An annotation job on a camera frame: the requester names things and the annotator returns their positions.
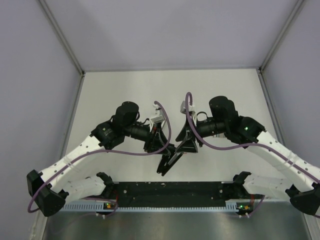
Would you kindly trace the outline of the black stapler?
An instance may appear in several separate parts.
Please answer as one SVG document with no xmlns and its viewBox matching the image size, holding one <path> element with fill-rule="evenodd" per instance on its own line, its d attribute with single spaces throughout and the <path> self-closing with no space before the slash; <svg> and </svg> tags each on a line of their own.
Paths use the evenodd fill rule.
<svg viewBox="0 0 320 240">
<path fill-rule="evenodd" d="M 183 155 L 184 152 L 172 152 L 171 155 L 163 155 L 156 172 L 161 174 L 161 176 L 166 175 Z"/>
</svg>

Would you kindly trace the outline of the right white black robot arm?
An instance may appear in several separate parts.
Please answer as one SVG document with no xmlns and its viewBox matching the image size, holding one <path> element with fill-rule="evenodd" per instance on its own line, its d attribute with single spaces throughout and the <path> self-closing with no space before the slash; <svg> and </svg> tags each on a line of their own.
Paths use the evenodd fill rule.
<svg viewBox="0 0 320 240">
<path fill-rule="evenodd" d="M 251 117 L 238 114 L 233 101 L 216 96 L 209 101 L 212 116 L 197 119 L 190 92 L 180 111 L 185 114 L 186 137 L 196 146 L 217 151 L 243 148 L 270 164 L 284 178 L 259 177 L 251 172 L 235 176 L 233 192 L 239 198 L 258 194 L 288 201 L 300 212 L 320 216 L 320 169 L 299 157 L 275 139 Z"/>
</svg>

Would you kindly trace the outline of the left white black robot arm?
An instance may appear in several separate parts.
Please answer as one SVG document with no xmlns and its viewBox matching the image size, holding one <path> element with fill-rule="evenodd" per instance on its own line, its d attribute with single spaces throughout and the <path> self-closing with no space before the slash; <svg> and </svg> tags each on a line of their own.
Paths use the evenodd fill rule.
<svg viewBox="0 0 320 240">
<path fill-rule="evenodd" d="M 81 171 L 94 164 L 97 154 L 169 155 L 171 137 L 162 131 L 162 124 L 170 123 L 169 117 L 158 101 L 153 106 L 155 115 L 148 119 L 149 124 L 144 124 L 139 121 L 139 106 L 132 101 L 123 102 L 109 120 L 98 124 L 74 150 L 41 171 L 30 171 L 26 176 L 31 196 L 27 211 L 40 211 L 45 217 L 50 217 L 73 201 L 90 196 L 109 198 L 114 191 L 113 181 L 104 172 L 79 179 Z M 122 144 L 125 137 L 143 141 L 144 152 L 116 150 L 115 147 Z"/>
</svg>

